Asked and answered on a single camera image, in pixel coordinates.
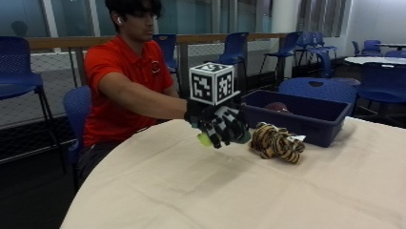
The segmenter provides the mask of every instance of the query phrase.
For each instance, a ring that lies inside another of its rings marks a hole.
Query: blue storage bin
[[[305,142],[329,147],[343,127],[345,115],[351,112],[352,104],[289,94],[255,91],[243,96],[251,128],[259,122],[267,122],[277,127],[287,127],[291,133],[305,135]],[[283,102],[292,114],[265,109],[272,102]]]

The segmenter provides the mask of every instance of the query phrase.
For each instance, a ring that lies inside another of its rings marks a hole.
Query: yellow ball
[[[211,138],[208,137],[207,133],[201,133],[199,134],[199,140],[201,141],[201,144],[204,146],[212,146],[212,141]]]

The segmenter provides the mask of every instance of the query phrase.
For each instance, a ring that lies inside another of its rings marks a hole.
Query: tiger stuffed toy
[[[293,164],[300,161],[300,153],[305,151],[304,141],[295,133],[265,122],[257,124],[249,147],[261,158],[277,156]]]

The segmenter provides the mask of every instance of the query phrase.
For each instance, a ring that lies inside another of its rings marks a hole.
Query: table
[[[359,64],[359,65],[364,65],[368,62],[406,65],[406,58],[397,58],[397,57],[356,56],[356,57],[347,57],[344,61],[347,63]]]
[[[130,138],[96,166],[63,223],[78,228],[405,228],[406,130],[347,117],[297,165],[247,145],[216,150],[182,120]]]
[[[398,51],[406,48],[406,44],[376,44],[376,46],[396,48]]]

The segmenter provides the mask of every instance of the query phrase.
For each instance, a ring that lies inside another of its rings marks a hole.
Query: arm
[[[175,85],[164,90],[164,94],[172,97],[179,97]]]
[[[98,86],[100,92],[134,113],[163,119],[184,118],[187,100],[172,96],[174,86],[160,94],[122,73],[106,74]]]

